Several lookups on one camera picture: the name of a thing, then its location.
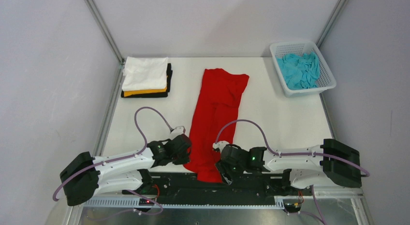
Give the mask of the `red t shirt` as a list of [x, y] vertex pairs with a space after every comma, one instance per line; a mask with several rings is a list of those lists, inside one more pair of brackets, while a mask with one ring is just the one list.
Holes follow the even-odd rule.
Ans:
[[184, 167], [196, 173], [197, 180], [221, 183], [221, 176], [215, 164], [220, 152], [213, 144], [219, 137], [233, 142], [236, 125], [224, 128], [238, 118], [242, 94], [249, 81], [246, 74], [234, 75], [224, 69], [206, 69], [203, 74], [200, 94], [193, 114], [189, 139], [190, 162]]

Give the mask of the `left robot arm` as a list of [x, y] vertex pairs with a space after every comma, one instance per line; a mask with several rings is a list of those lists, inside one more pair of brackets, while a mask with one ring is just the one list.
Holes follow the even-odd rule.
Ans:
[[114, 191], [137, 190], [147, 194], [153, 186], [149, 169], [188, 163], [191, 145], [185, 134], [179, 134], [173, 139], [151, 141], [141, 153], [93, 157], [83, 152], [59, 175], [67, 204], [77, 206], [96, 195]]

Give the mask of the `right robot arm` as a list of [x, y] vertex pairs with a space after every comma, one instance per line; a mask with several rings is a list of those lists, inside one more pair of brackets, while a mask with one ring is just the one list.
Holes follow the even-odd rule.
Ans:
[[213, 149], [220, 153], [216, 168], [228, 185], [245, 174], [261, 178], [281, 172], [282, 191], [293, 195], [311, 185], [360, 188], [366, 176], [359, 151], [335, 139], [292, 152], [270, 151], [267, 147], [245, 150], [227, 141], [214, 143]]

